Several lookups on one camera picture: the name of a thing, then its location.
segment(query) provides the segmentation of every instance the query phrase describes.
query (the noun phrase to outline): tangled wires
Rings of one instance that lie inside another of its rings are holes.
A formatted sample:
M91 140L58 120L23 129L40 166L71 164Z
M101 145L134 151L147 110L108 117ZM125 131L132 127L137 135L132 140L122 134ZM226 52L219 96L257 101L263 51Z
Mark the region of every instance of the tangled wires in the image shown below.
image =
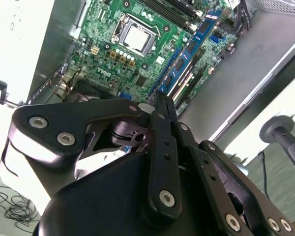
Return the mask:
M9 189L9 187L2 185L0 185L0 188ZM35 220L38 216L38 212L36 211L34 204L20 194L11 197L9 201L9 196L0 192L0 198L2 199L0 207L5 211L4 217L6 219L14 220L14 225L18 229L32 234L31 231L22 229L21 226L29 227L31 222L39 221L37 219Z

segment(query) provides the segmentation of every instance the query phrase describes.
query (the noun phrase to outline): bolt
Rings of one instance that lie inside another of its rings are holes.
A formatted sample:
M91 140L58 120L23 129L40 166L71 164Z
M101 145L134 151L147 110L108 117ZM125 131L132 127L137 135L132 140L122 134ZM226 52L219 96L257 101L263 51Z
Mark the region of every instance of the bolt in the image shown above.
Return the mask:
M269 221L270 226L277 232L280 231L280 227L278 226L278 224L271 218L267 219Z
M215 146L213 146L212 144L208 144L207 145L210 149L215 150Z
M181 124L180 126L181 126L181 128L182 128L183 130L188 130L187 125L185 125L185 124Z
M158 114L159 117L161 117L162 119L165 119L165 116L163 116L162 114Z
M281 219L281 223L282 223L282 225L284 226L284 228L285 228L288 232L292 232L292 228L291 228L291 226L289 225L289 223L286 222L286 220Z
M32 117L29 119L29 124L37 129L45 128L48 122L43 117Z
M174 196L167 190L162 190L159 193L159 199L167 207L173 207L175 205Z
M75 143L75 138L72 134L69 133L60 133L57 136L57 140L64 146L72 146Z
M136 112L136 111L137 111L137 108L136 108L136 107L134 107L134 106L129 106L129 108L130 108L130 110L133 110L134 112Z
M238 220L231 214L227 214L225 216L227 224L232 228L232 230L239 232L240 230L240 224Z

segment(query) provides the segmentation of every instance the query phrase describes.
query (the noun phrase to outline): pcie slot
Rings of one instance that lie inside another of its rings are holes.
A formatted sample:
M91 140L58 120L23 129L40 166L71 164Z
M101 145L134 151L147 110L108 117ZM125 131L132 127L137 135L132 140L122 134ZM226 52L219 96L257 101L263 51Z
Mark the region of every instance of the pcie slot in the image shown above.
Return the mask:
M157 0L140 0L140 2L184 30L189 28L194 31L196 29L195 25L186 21L183 17L173 13Z
M193 6L181 0L166 0L168 3L173 5L177 10L183 12L184 14L192 17L202 17L203 12L196 10Z
M191 83L189 84L189 86L186 88L185 92L183 92L183 94L180 96L180 98L178 99L178 101L175 103L175 108L178 109L182 103L187 99L189 93L191 92L191 90L197 85L197 83L199 82L199 80L202 78L203 73L205 72L205 70L207 69L207 64L205 64L200 71L198 71L198 73L195 75L195 78L191 81Z
M192 65L196 61L197 56L201 50L201 45L212 31L215 22L218 20L222 10L210 11L200 23L196 32L188 41L186 47L179 54L172 67L164 77L159 90L166 95L173 97L177 90L176 86L186 79L192 70Z

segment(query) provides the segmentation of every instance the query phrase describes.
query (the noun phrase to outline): chip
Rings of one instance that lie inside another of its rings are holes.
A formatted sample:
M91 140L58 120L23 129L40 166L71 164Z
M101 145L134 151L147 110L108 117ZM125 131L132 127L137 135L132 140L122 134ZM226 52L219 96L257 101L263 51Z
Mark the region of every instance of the chip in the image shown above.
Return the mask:
M132 15L123 13L111 41L144 57L155 45L157 34L151 28L153 27L138 21Z
M173 77L171 75L169 75L167 78L165 78L165 80L164 80L165 86L168 87L171 84L172 80L173 80Z
M124 45L141 52L144 48L144 45L147 43L147 40L147 33L137 27L131 26L123 43Z
M192 50L195 48L195 45L196 45L196 42L191 41L191 42L188 44L188 46L186 47L186 51L187 51L188 53L191 53Z
M142 87L147 79L142 75L139 76L136 85Z
M200 25L200 28L199 28L199 32L204 33L208 29L209 26L210 26L210 21L202 22L202 24Z
M179 59L179 61L175 65L176 71L180 71L180 69L182 68L182 65L183 65L183 60Z

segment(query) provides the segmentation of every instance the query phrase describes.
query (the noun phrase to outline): wire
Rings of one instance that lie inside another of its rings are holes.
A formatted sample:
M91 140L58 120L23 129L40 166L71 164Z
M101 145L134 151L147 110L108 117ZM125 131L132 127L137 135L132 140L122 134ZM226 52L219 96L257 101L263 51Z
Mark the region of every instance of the wire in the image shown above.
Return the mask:
M11 197L10 201L7 194L0 192L0 197L2 201L0 202L0 207L2 207L5 211L4 217L6 219L14 220L14 226L24 232L32 234L33 232L22 229L21 226L29 227L31 222L36 222L36 217L38 216L38 212L36 211L36 207L32 204L30 200L23 197L20 194L17 194ZM2 206L2 203L8 203L9 207L6 209Z
M271 201L270 197L269 197L269 194L267 193L267 179L266 179L266 155L265 155L265 152L262 151L261 152L261 164L262 164L262 170L263 170L263 173L264 173L264 192L265 192L265 195L266 197Z

